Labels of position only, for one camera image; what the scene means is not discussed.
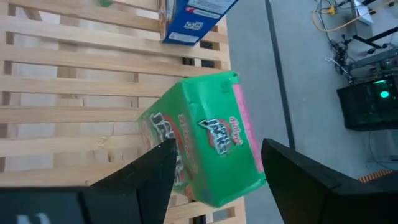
yellow cable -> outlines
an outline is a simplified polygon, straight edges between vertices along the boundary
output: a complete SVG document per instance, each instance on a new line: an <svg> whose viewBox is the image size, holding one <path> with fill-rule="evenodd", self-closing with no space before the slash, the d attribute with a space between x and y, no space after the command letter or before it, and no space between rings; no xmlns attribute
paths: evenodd
<svg viewBox="0 0 398 224"><path fill-rule="evenodd" d="M351 24L351 23L353 23L354 21L357 21L359 18L361 18L361 17L363 17L363 16L365 16L365 15L367 15L367 14L369 14L369 13L372 13L372 12L374 12L374 11L376 11L376 10L379 10L379 9L381 9L382 7L388 5L388 4L392 3L392 2L394 2L394 0L390 0L390 1L388 1L388 2L386 2L386 3L384 3L384 4L382 4L381 6L375 8L375 9L373 9L373 10L370 10L369 12L367 12L367 13L365 13L365 14L363 14L363 15L360 15L360 16L358 16L358 17L355 17L353 20L351 20L351 21L349 21L349 22L347 22L347 23L345 23L345 24L343 24L343 25L341 25L341 26L339 26L339 27L337 27L337 28L334 28L334 29L323 29L322 27L320 27L320 26L317 24L317 11L316 11L316 10L314 10L314 12L313 12L312 21L313 21L313 23L315 24L315 26L318 28L318 30L323 31L323 32L333 32L333 31L339 30L339 29L341 29L341 28L343 28L343 27L346 27L348 24Z"/></svg>

black cable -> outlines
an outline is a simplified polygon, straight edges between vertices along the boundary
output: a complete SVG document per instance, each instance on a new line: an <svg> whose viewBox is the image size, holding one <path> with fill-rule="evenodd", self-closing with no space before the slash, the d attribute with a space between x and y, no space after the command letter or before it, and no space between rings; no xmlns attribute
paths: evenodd
<svg viewBox="0 0 398 224"><path fill-rule="evenodd" d="M392 171L396 171L396 170L394 170L394 169L391 169L391 168L386 167L385 165L381 164L380 162L378 162L378 161L376 160L376 158L374 157L374 154L373 154L373 152L372 152L371 134L372 134L372 131L369 132L369 136L368 136L368 146L369 146L369 151L371 152L373 161L374 161L375 163L379 164L379 166L381 166L381 167L383 167L383 168L385 168L385 169L392 170Z"/></svg>

green light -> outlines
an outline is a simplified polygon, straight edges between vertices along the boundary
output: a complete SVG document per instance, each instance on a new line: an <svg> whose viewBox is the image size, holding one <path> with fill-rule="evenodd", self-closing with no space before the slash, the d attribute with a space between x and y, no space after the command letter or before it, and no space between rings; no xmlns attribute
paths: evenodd
<svg viewBox="0 0 398 224"><path fill-rule="evenodd" d="M380 93L381 98L387 98L390 96L390 93L388 91L382 91Z"/></svg>
<svg viewBox="0 0 398 224"><path fill-rule="evenodd" d="M385 82L386 82L385 80L379 80L379 81L374 82L374 84L385 83Z"/></svg>

cardboard box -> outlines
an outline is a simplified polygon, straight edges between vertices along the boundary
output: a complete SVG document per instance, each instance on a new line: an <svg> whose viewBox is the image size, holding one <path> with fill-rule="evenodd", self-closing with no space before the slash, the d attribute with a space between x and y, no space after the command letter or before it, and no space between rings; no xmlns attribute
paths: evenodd
<svg viewBox="0 0 398 224"><path fill-rule="evenodd" d="M265 183L238 75L184 78L139 118L144 145L177 140L174 191L221 207Z"/></svg>
<svg viewBox="0 0 398 224"><path fill-rule="evenodd" d="M158 0L163 43L194 46L238 0Z"/></svg>

gray floor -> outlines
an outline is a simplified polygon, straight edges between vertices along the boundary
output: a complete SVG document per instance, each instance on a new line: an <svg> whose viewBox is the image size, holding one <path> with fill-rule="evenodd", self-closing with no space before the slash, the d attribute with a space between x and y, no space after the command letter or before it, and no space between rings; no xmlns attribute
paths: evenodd
<svg viewBox="0 0 398 224"><path fill-rule="evenodd" d="M331 52L325 33L312 22L316 3L285 0L271 4L298 152L354 178L380 169L367 166L369 134L348 131L343 125L336 89L347 82L325 61ZM349 11L340 12L326 18L326 25L337 27L348 17ZM232 68L241 75L256 138L288 145L264 0L240 0L227 18ZM396 26L397 6L383 9L373 19L378 25L373 27L375 34ZM332 37L340 40L346 32L349 30L342 29ZM398 36L392 42L398 44ZM353 49L350 55L361 58L368 47L353 43ZM385 136L384 132L371 136L374 151ZM246 196L246 215L249 224L282 223L268 186Z"/></svg>

